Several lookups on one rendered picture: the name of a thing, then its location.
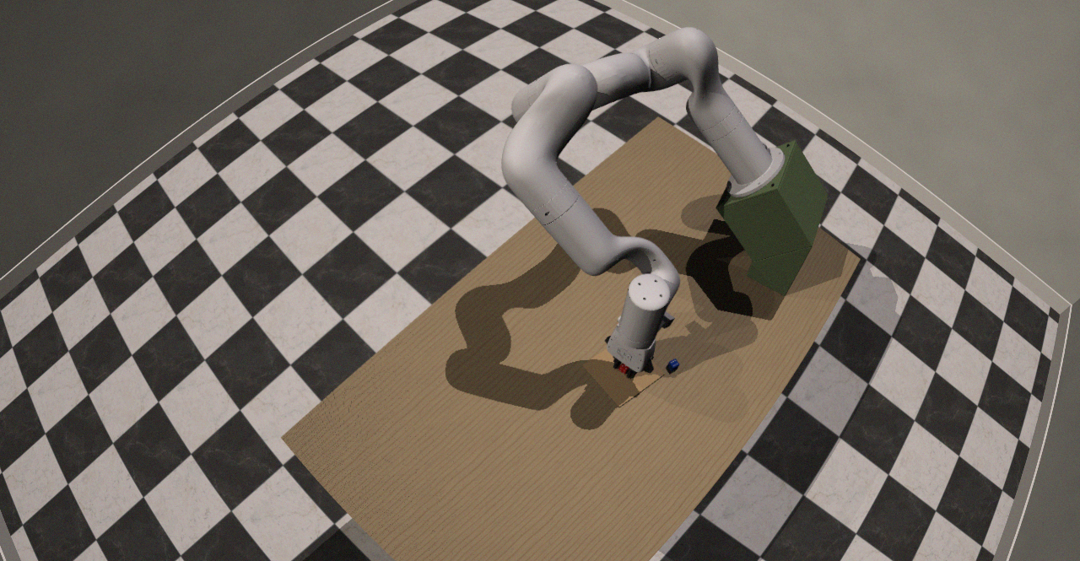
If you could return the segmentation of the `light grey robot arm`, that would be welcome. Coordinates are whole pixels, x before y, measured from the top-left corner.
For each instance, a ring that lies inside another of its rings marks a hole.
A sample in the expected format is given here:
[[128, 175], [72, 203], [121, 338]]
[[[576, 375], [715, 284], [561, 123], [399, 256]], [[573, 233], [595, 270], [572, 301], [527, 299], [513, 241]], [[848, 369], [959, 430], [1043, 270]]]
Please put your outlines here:
[[716, 46], [698, 28], [678, 28], [634, 52], [562, 65], [519, 89], [510, 104], [517, 123], [501, 160], [510, 190], [585, 273], [605, 273], [624, 258], [642, 271], [629, 285], [618, 317], [618, 337], [632, 348], [651, 345], [658, 329], [674, 321], [664, 310], [678, 292], [678, 270], [650, 240], [610, 233], [564, 177], [557, 157], [593, 109], [687, 79], [694, 91], [686, 111], [732, 173], [726, 191], [734, 198], [760, 191], [786, 157], [779, 148], [767, 148], [726, 94]]

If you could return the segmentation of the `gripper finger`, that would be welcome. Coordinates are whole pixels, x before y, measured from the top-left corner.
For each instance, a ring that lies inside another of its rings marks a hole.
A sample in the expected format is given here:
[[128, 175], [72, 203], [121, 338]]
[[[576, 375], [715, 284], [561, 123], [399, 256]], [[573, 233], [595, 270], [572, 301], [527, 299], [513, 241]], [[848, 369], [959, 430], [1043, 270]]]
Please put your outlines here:
[[[610, 338], [610, 337], [607, 337], [607, 338], [605, 339], [605, 342], [606, 342], [606, 343], [608, 343], [609, 338]], [[613, 362], [615, 362], [615, 366], [613, 366], [615, 369], [617, 369], [617, 366], [618, 366], [619, 364], [622, 364], [622, 362], [618, 361], [618, 359], [616, 359], [616, 357], [615, 357], [615, 361], [613, 361]]]
[[[647, 373], [651, 373], [653, 371], [653, 365], [651, 363], [651, 359], [649, 359], [648, 364], [643, 369], [643, 371], [645, 371]], [[631, 377], [631, 375], [635, 375], [636, 373], [637, 372], [633, 371], [632, 369], [629, 369], [627, 374], [626, 374], [626, 378]]]

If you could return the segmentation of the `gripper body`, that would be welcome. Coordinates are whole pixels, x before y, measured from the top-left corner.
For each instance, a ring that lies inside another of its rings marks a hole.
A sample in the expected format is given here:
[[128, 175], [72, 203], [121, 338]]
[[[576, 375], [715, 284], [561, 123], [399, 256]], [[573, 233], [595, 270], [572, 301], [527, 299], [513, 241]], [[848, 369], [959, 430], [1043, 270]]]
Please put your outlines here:
[[626, 366], [631, 368], [635, 372], [642, 372], [643, 369], [648, 364], [649, 359], [653, 358], [653, 351], [656, 348], [656, 339], [649, 346], [645, 348], [631, 348], [618, 337], [618, 324], [611, 333], [611, 337], [608, 340], [607, 350], [611, 356], [616, 357], [618, 361], [622, 362]]

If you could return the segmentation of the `tan flat mat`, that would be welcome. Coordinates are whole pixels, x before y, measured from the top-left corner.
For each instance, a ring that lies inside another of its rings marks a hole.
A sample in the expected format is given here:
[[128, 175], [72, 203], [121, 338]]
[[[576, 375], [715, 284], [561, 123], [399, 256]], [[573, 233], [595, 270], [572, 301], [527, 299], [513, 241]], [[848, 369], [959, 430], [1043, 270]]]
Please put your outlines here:
[[645, 371], [636, 373], [635, 376], [626, 378], [626, 374], [615, 369], [615, 357], [608, 352], [607, 349], [591, 358], [585, 364], [584, 369], [589, 371], [591, 377], [595, 378], [597, 383], [602, 386], [602, 389], [615, 400], [618, 408], [623, 406], [626, 401], [635, 398], [636, 395], [642, 393], [648, 386], [650, 386], [654, 380], [664, 376], [662, 370], [653, 364], [653, 371], [647, 373]]

